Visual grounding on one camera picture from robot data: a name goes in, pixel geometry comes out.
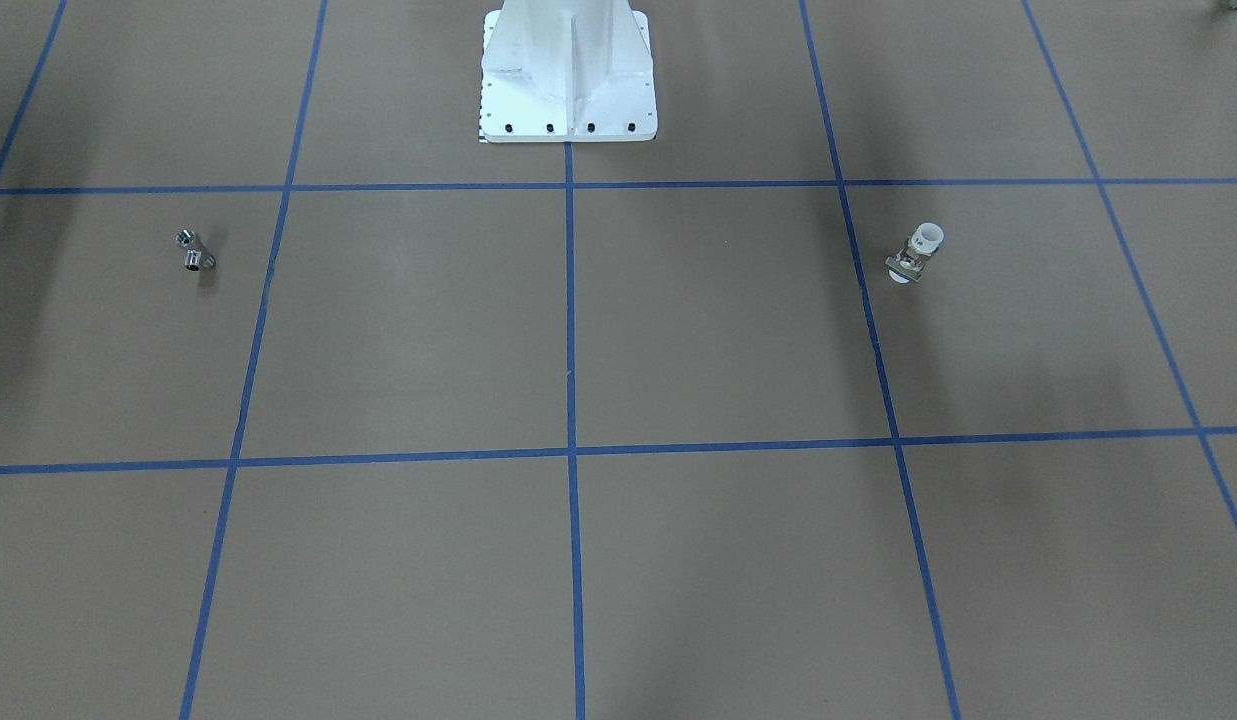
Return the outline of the white PPR valve with handle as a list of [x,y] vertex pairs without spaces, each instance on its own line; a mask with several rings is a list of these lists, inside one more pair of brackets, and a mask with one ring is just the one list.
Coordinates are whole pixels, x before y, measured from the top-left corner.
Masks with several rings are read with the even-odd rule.
[[905,238],[901,250],[886,259],[888,277],[898,285],[918,283],[927,264],[938,254],[944,242],[944,229],[931,221],[920,223]]

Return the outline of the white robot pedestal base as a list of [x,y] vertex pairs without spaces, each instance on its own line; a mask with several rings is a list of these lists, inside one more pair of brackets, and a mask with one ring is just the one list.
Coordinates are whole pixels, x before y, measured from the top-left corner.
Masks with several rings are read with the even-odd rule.
[[658,136],[649,19],[627,1],[505,1],[482,22],[477,137],[618,144]]

